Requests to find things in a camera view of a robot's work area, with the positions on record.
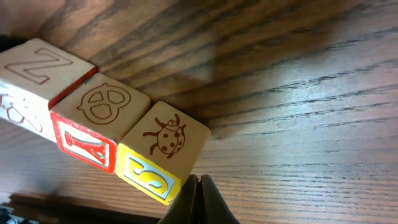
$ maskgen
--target wooden table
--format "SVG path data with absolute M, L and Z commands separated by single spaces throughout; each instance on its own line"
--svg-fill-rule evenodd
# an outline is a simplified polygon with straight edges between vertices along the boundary
M 398 223 L 398 1 L 0 1 L 41 37 L 212 130 L 241 223 Z M 0 121 L 0 197 L 56 193 L 161 217 L 115 175 Z

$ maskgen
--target block face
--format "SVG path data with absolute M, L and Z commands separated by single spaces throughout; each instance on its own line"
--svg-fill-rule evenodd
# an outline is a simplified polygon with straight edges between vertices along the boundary
M 126 134 L 121 144 L 184 184 L 209 136 L 206 126 L 160 101 Z
M 179 178 L 123 144 L 118 147 L 117 161 L 116 175 L 157 201 L 168 205 L 177 196 Z
M 119 141 L 149 105 L 147 95 L 97 73 L 52 108 L 57 144 L 69 155 L 113 174 Z
M 0 54 L 0 83 L 6 88 L 24 89 L 48 102 L 85 75 L 94 73 L 93 64 L 40 39 Z
M 49 108 L 95 72 L 40 39 L 1 52 L 0 117 L 55 142 Z
M 51 112 L 61 151 L 110 174 L 116 165 L 117 144 L 104 136 Z
M 149 105 L 147 95 L 97 73 L 52 111 L 119 143 L 147 112 Z

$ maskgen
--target table surface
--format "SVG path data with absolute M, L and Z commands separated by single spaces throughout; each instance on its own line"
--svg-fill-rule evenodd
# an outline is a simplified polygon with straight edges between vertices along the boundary
M 40 37 L 212 130 L 210 174 L 241 223 L 397 223 L 398 1 L 0 1 Z M 0 121 L 0 197 L 167 206 Z

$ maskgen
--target black object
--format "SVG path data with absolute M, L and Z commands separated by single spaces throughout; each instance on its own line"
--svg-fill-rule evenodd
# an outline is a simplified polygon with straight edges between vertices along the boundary
M 8 50 L 12 47 L 19 45 L 19 44 L 23 44 L 24 42 L 26 42 L 26 40 L 23 38 L 8 37 L 6 35 L 0 35 L 0 52 Z
M 6 224 L 11 219 L 10 211 L 4 207 L 0 208 L 0 224 Z
M 239 224 L 209 175 L 190 175 L 169 211 L 157 224 Z

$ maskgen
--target red-edged block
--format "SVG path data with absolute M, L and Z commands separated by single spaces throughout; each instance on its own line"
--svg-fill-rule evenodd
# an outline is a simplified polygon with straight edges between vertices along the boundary
M 109 174 L 114 173 L 118 145 L 82 125 L 50 112 L 55 138 L 61 151 Z
M 149 96 L 97 73 L 51 109 L 58 147 L 113 174 L 120 140 L 149 105 Z

